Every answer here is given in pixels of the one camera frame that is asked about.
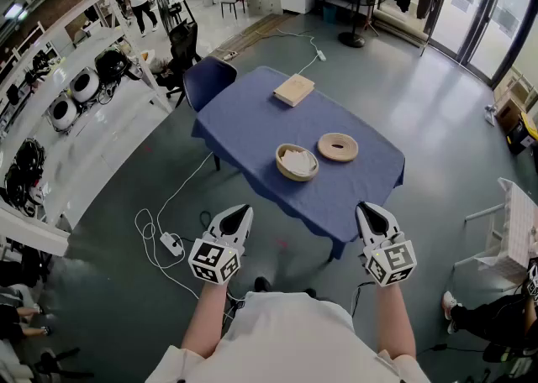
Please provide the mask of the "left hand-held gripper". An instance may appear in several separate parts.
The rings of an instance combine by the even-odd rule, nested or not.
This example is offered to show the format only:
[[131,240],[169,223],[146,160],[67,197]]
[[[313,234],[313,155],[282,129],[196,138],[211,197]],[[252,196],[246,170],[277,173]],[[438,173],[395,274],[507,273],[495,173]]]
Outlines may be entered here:
[[[195,240],[188,257],[193,275],[202,281],[226,284],[240,269],[253,219],[254,210],[249,204],[230,207],[215,216],[208,232]],[[231,241],[216,237],[231,237]]]

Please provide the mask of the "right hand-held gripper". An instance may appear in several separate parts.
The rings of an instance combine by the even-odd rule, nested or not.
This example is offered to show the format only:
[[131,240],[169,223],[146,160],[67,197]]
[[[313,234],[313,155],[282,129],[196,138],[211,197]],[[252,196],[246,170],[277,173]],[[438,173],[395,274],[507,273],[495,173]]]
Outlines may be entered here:
[[356,222],[365,247],[365,270],[380,287],[406,280],[417,265],[414,246],[405,238],[396,218],[370,202],[356,206]]

